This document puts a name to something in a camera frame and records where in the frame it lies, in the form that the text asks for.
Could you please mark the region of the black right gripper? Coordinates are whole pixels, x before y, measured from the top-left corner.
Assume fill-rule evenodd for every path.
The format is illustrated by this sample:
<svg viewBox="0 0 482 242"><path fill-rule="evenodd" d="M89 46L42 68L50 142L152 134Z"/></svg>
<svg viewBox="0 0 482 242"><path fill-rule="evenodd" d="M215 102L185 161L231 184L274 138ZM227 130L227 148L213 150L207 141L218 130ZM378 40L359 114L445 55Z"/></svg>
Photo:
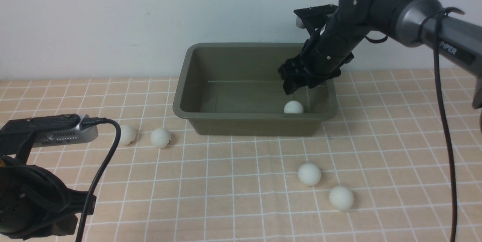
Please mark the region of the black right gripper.
<svg viewBox="0 0 482 242"><path fill-rule="evenodd" d="M324 27L310 34L300 59L287 59L279 67L284 93L289 96L308 84L322 84L339 77L341 66L351 62L353 49L367 34L367 23L346 22L337 9Z"/></svg>

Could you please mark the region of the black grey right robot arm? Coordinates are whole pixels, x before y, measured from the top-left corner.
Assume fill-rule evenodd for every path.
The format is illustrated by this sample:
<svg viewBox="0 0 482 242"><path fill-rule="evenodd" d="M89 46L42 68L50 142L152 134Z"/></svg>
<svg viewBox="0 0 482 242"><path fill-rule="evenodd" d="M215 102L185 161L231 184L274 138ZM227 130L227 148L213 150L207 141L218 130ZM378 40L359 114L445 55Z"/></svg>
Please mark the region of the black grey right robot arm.
<svg viewBox="0 0 482 242"><path fill-rule="evenodd" d="M406 47L426 45L434 56L447 58L476 78L472 108L481 109L482 28L450 17L463 15L439 0L339 0L337 5L296 9L297 26L310 38L301 52L278 69L287 95L301 87L313 88L339 77L341 66L354 58L353 49L379 31Z"/></svg>

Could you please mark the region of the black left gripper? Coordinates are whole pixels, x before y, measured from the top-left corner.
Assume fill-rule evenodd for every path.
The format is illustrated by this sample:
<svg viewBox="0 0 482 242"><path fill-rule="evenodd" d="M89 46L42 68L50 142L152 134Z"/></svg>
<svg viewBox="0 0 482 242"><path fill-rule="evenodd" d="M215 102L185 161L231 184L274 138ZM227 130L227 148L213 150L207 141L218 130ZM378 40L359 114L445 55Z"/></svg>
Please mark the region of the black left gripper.
<svg viewBox="0 0 482 242"><path fill-rule="evenodd" d="M1 234L10 239L67 236L83 238L94 213L96 180L88 191L68 188L47 169L1 157Z"/></svg>

